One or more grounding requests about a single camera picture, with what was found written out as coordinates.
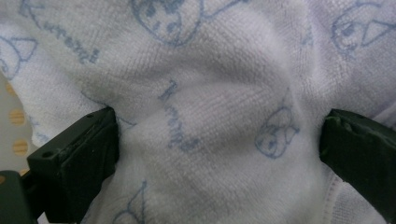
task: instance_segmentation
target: cartoon character print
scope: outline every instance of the cartoon character print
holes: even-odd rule
[[[255,147],[268,158],[277,159],[283,155],[293,137],[300,131],[294,122],[291,103],[286,102],[273,112],[260,127],[255,139]]]
[[[207,0],[131,0],[137,21],[154,38],[178,47],[193,39],[200,25],[221,11],[246,0],[222,0],[214,6]]]
[[[14,78],[22,63],[30,60],[37,47],[32,38],[4,38],[0,36],[0,68],[8,80]]]
[[[357,2],[332,24],[332,42],[346,54],[396,30],[396,3]]]

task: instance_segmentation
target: blue printed pattern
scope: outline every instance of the blue printed pattern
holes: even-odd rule
[[[353,55],[357,48],[368,47],[396,30],[394,15],[388,19],[380,16],[368,19],[370,15],[378,15],[380,9],[384,9],[382,4],[357,2],[335,20],[332,24],[332,42],[340,52]]]
[[[134,17],[155,39],[178,47],[191,41],[204,21],[246,1],[131,0],[131,3]],[[216,4],[215,8],[211,8],[211,4]]]
[[[256,148],[270,159],[281,157],[293,137],[300,131],[294,124],[291,106],[287,105],[285,100],[260,127],[254,139]]]
[[[40,125],[40,123],[38,123],[37,120],[35,120],[33,117],[28,116],[28,119],[30,120],[30,123],[32,125],[32,128],[35,130],[36,127],[38,127]],[[46,135],[44,135],[43,133],[39,133],[38,131],[35,130],[35,137],[38,139],[38,141],[42,142],[42,143],[47,143],[50,138]]]
[[[96,63],[100,50],[93,49],[92,52],[89,52],[82,46],[79,39],[71,36],[61,25],[40,20],[37,11],[43,10],[45,10],[45,6],[42,4],[32,4],[30,0],[21,0],[19,14],[32,20],[38,29],[55,35],[56,39],[62,41],[67,48],[77,55],[79,63]]]
[[[158,97],[159,100],[165,102],[171,97],[172,94],[176,92],[177,83],[174,80],[170,80],[169,83],[171,84],[168,89],[166,89],[161,96]]]
[[[18,74],[21,64],[30,60],[36,48],[37,42],[32,38],[0,36],[0,67],[8,80]]]
[[[120,211],[114,216],[113,224],[145,224],[145,190],[147,182],[143,181],[142,187],[134,194],[132,199],[128,202],[126,209]]]
[[[191,151],[197,147],[199,144],[198,138],[186,139],[183,132],[183,122],[180,120],[178,111],[171,105],[165,107],[166,117],[168,120],[168,127],[170,129],[171,139],[169,141],[168,147],[178,147],[184,152]]]

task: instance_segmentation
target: white towel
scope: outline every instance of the white towel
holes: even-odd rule
[[[331,108],[395,125],[392,0],[0,0],[0,66],[41,146],[112,106],[83,223],[385,223],[318,158]]]

